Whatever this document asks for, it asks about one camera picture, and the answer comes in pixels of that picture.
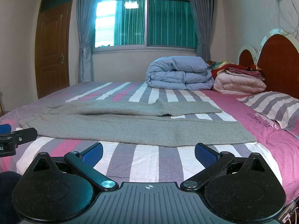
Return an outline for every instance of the door panel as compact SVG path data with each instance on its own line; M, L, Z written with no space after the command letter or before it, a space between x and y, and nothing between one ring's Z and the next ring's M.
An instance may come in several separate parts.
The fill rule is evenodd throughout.
M35 41L38 98L69 86L68 33L72 0L62 1L57 6L46 6L38 15Z

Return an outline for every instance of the striped pillow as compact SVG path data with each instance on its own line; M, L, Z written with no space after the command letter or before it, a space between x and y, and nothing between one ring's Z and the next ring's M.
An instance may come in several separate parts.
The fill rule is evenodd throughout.
M278 92L264 92L238 99L240 102L278 122L299 139L299 100Z

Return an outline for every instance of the printed logo on bedsheet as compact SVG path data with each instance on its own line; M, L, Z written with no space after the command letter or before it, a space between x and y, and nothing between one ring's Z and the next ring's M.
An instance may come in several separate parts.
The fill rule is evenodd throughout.
M277 124L273 121L273 120L270 120L268 119L266 116L264 115L261 115L259 113L256 113L256 114L247 114L250 118L254 119L256 123L259 123L260 125L263 125L265 127L273 127L275 129L278 130L278 126Z

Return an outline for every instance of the door handle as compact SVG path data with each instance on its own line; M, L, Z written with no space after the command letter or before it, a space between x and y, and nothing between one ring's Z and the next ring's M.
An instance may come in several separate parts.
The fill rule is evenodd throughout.
M57 57L56 60L60 59L60 63L63 65L64 64L64 53L61 53L60 57Z

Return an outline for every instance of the gray ribbed plate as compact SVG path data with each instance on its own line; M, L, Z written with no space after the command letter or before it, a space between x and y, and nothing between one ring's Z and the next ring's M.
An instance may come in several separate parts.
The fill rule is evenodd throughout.
M229 224L213 214L196 193L176 183L123 183L117 191L101 193L81 216L67 224ZM277 220L268 222L278 224Z

